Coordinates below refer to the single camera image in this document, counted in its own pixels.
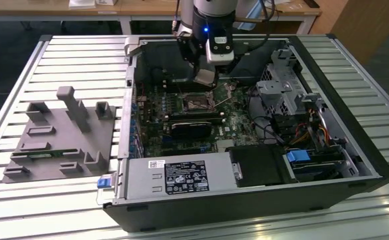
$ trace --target table leg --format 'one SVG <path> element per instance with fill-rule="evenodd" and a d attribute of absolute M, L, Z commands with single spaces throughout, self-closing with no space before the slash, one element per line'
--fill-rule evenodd
<path fill-rule="evenodd" d="M 130 35 L 132 34 L 132 29 L 130 29 L 130 21 L 132 18 L 130 16 L 122 16 L 118 18 L 120 21 L 120 26 L 121 26 L 121 32 L 124 35 Z"/>
<path fill-rule="evenodd" d="M 300 25 L 298 32 L 296 34 L 308 34 L 313 27 L 316 16 L 305 16 L 304 21 Z"/>

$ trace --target motherboard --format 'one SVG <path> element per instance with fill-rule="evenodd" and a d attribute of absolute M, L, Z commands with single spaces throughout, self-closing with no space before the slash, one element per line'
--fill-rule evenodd
<path fill-rule="evenodd" d="M 173 89 L 166 85 L 141 87 L 137 99 L 145 157 L 217 153 L 232 146 L 258 144 L 248 118 L 246 91 L 233 79 L 218 81 L 210 91 L 192 92 L 182 82 Z"/>

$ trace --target wooden table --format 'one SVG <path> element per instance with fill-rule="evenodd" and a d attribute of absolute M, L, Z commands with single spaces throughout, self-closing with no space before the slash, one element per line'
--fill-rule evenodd
<path fill-rule="evenodd" d="M 244 4 L 257 0 L 242 0 Z M 114 6 L 69 10 L 69 0 L 0 0 L 0 21 L 118 21 L 122 33 L 132 34 L 130 21 L 170 21 L 176 0 L 118 0 Z M 321 11 L 304 0 L 277 5 L 280 16 L 272 21 L 301 22 L 297 33 L 308 34 Z"/>

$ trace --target floor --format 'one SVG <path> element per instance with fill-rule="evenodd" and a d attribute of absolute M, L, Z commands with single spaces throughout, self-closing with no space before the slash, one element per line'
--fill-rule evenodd
<path fill-rule="evenodd" d="M 164 34 L 166 27 L 160 22 L 138 23 L 136 31 Z M 0 108 L 23 71 L 41 35 L 109 35 L 120 34 L 118 23 L 68 22 L 62 32 L 58 22 L 32 22 L 27 31 L 20 22 L 0 22 Z M 366 70 L 389 93 L 389 37 L 378 49 Z"/>

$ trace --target green circuit board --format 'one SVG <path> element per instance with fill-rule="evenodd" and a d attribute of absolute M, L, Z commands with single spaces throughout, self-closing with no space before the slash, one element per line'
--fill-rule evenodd
<path fill-rule="evenodd" d="M 144 157 L 168 156 L 165 153 L 190 150 L 200 153 L 218 152 L 217 141 L 232 140 L 234 146 L 258 143 L 256 130 L 246 113 L 246 87 L 237 87 L 230 81 L 221 81 L 214 90 L 193 93 L 165 93 L 153 87 L 142 98 L 141 132 Z M 182 115 L 193 109 L 196 113 L 222 113 L 224 121 L 212 125 L 210 136 L 200 139 L 172 139 L 166 115 Z"/>

